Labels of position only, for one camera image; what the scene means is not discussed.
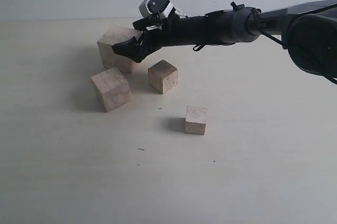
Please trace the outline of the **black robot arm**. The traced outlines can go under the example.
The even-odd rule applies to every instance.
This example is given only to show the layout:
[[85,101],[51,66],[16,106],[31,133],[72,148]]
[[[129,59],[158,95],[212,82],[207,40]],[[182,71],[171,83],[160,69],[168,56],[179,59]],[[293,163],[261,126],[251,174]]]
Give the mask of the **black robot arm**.
[[112,46],[114,53],[141,62],[163,47],[250,43],[263,35],[285,49],[302,71],[336,82],[336,0],[298,4],[263,12],[232,3],[231,9],[181,18],[158,14],[134,22],[140,37]]

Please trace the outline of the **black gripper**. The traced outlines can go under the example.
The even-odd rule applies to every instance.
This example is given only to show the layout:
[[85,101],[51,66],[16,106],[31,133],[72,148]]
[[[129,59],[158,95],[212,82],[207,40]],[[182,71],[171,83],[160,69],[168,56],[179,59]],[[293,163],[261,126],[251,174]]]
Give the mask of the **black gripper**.
[[172,15],[160,19],[158,15],[133,22],[135,30],[143,31],[142,41],[136,37],[112,45],[113,52],[136,63],[162,47],[205,46],[211,41],[209,19],[206,16],[179,18]]

